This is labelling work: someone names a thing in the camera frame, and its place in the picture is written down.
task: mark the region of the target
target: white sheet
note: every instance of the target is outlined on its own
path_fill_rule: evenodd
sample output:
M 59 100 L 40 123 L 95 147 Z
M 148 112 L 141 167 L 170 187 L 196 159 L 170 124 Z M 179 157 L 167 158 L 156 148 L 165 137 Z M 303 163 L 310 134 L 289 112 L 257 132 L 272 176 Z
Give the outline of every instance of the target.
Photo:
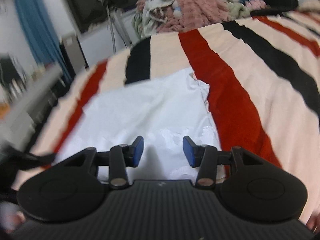
M 86 147 L 108 151 L 114 145 L 131 144 L 141 135 L 144 151 L 137 168 L 127 168 L 129 180 L 196 179 L 182 149 L 189 135 L 197 144 L 220 150 L 212 115 L 207 111 L 209 85 L 193 78 L 186 68 L 165 78 L 132 84 L 93 98 L 84 116 L 69 135 L 57 162 Z M 224 177 L 221 167 L 217 178 Z M 99 170 L 99 179 L 108 178 L 108 167 Z

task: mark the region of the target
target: red stripe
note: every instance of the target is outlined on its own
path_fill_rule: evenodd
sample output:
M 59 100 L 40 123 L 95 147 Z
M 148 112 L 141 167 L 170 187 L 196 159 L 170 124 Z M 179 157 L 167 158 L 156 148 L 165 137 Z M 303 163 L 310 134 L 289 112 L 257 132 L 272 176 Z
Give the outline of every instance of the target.
M 216 123 L 221 148 L 243 148 L 281 167 L 258 111 L 233 70 L 212 51 L 198 30 L 179 33 L 180 42 L 196 77 L 210 85 L 209 111 Z
M 318 43 L 315 40 L 308 40 L 307 38 L 305 38 L 305 37 L 301 36 L 300 34 L 294 32 L 293 30 L 291 30 L 291 29 L 289 29 L 287 27 L 284 27 L 284 26 L 282 26 L 281 24 L 279 24 L 277 22 L 270 21 L 267 17 L 255 16 L 253 18 L 258 19 L 260 22 L 263 22 L 264 24 L 269 25 L 273 29 L 286 34 L 291 39 L 293 39 L 293 40 L 297 41 L 298 43 L 300 43 L 302 46 L 308 47 L 316 57 L 320 56 L 320 47 L 319 47 Z
M 64 141 L 67 139 L 68 135 L 76 126 L 77 122 L 79 121 L 80 117 L 83 114 L 82 108 L 88 103 L 90 98 L 98 92 L 100 80 L 102 79 L 104 73 L 106 72 L 106 69 L 107 69 L 107 61 L 100 63 L 97 66 L 95 72 L 88 79 L 83 91 L 81 92 L 80 99 L 78 99 L 77 101 L 76 108 L 74 109 L 74 112 L 68 121 L 68 126 L 65 129 L 65 131 L 62 133 L 60 140 L 58 141 L 57 145 L 54 148 L 55 153 L 59 152 Z
M 309 17 L 311 20 L 315 21 L 316 23 L 319 23 L 320 24 L 320 20 L 317 19 L 316 17 L 313 17 L 310 13 L 307 13 L 307 12 L 300 12 L 301 14 Z

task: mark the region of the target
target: circular pad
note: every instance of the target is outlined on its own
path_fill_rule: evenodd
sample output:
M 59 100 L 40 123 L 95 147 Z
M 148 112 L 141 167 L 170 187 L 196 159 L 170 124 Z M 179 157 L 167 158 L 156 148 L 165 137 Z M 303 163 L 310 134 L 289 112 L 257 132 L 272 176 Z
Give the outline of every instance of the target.
M 79 167 L 49 169 L 27 180 L 17 196 L 23 212 L 43 222 L 80 219 L 96 210 L 104 186 Z
M 299 179 L 271 164 L 250 165 L 222 183 L 220 196 L 237 216 L 273 223 L 298 218 L 307 190 Z

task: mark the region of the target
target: metal screw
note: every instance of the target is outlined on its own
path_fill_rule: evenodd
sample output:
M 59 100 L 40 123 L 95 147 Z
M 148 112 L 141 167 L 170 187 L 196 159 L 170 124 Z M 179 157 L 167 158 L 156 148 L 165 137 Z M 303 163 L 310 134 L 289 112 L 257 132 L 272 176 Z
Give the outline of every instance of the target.
M 110 183 L 114 187 L 121 187 L 121 186 L 124 186 L 127 183 L 127 181 L 123 178 L 115 178 L 115 179 L 112 179 Z
M 209 178 L 202 178 L 202 179 L 198 180 L 198 184 L 203 187 L 209 187 L 209 186 L 213 185 L 213 183 L 214 183 L 214 181 Z

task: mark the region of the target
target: blue curtain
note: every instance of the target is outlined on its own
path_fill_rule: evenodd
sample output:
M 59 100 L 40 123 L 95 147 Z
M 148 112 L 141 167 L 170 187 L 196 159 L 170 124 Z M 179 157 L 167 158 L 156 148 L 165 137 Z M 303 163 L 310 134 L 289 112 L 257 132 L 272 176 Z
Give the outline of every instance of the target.
M 37 63 L 57 62 L 64 79 L 71 82 L 48 12 L 42 0 L 14 0 L 21 27 Z

